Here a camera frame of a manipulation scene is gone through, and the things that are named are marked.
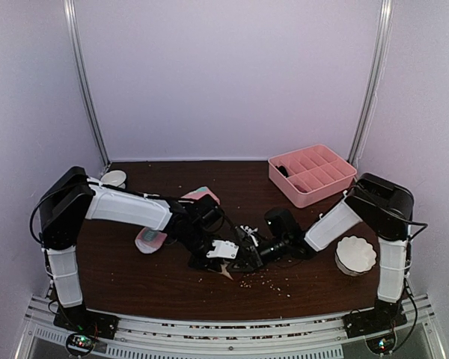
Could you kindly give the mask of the striped beige maroon sock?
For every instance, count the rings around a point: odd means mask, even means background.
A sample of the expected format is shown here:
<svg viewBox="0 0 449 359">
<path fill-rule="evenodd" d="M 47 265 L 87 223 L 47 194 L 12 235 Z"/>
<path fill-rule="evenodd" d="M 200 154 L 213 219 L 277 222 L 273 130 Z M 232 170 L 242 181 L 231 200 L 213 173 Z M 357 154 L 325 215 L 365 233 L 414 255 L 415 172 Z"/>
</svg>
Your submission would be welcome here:
<svg viewBox="0 0 449 359">
<path fill-rule="evenodd" d="M 233 277 L 231 273 L 227 270 L 227 264 L 223 263 L 220 265 L 220 268 L 218 270 L 218 273 L 224 277 L 226 277 L 229 280 L 233 280 Z"/>
</svg>

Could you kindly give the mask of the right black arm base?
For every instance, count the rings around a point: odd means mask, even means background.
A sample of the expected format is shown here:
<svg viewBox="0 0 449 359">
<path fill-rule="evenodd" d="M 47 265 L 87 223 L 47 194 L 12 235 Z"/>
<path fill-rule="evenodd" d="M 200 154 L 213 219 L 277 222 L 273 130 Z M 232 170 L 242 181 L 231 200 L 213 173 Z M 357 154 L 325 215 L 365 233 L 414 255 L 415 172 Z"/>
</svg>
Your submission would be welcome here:
<svg viewBox="0 0 449 359">
<path fill-rule="evenodd" d="M 364 311 L 352 311 L 342 318 L 343 326 L 348 338 L 368 336 L 382 331 L 392 331 L 408 320 L 406 314 L 401 312 L 396 316 L 378 311 L 376 308 Z"/>
</svg>

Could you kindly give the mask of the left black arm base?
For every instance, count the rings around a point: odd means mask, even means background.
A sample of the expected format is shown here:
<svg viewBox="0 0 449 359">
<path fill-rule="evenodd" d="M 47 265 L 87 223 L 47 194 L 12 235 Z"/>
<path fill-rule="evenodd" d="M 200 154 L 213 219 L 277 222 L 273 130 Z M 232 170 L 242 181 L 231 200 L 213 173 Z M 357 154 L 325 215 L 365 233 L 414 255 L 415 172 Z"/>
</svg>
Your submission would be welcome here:
<svg viewBox="0 0 449 359">
<path fill-rule="evenodd" d="M 56 327 L 108 340 L 114 339 L 118 323 L 117 316 L 94 311 L 88 311 L 79 324 L 73 324 L 62 313 L 56 314 L 53 320 Z"/>
</svg>

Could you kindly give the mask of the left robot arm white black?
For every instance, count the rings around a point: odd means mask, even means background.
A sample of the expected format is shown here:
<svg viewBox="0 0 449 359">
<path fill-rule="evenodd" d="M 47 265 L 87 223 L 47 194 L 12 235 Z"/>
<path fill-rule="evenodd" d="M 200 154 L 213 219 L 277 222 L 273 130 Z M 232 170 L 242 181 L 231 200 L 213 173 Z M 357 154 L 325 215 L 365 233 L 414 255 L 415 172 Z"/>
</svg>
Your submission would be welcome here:
<svg viewBox="0 0 449 359">
<path fill-rule="evenodd" d="M 87 331 L 93 317 L 85 310 L 76 259 L 77 240 L 86 220 L 113 221 L 146 227 L 181 242 L 192 256 L 219 267 L 235 260 L 239 238 L 218 239 L 210 229 L 228 222 L 219 202 L 209 193 L 170 197 L 118 188 L 89 177 L 85 169 L 71 167 L 34 207 L 29 224 L 31 237 L 44 251 L 64 321 L 77 332 Z"/>
</svg>

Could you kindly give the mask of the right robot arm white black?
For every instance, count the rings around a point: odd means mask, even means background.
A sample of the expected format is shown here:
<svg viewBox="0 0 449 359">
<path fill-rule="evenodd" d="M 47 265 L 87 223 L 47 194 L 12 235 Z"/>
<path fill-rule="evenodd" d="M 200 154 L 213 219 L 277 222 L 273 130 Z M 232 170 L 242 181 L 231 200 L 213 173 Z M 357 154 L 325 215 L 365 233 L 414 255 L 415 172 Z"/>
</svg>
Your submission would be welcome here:
<svg viewBox="0 0 449 359">
<path fill-rule="evenodd" d="M 363 225 L 373 232 L 379 245 L 378 307 L 370 311 L 368 322 L 373 329 L 384 330 L 397 318 L 396 306 L 412 265 L 412 243 L 428 228 L 426 222 L 415 220 L 414 206 L 410 190 L 365 173 L 306 229 L 283 207 L 274 207 L 264 215 L 272 236 L 269 240 L 259 242 L 256 232 L 239 228 L 242 244 L 229 269 L 253 272 L 285 255 L 309 260 Z"/>
</svg>

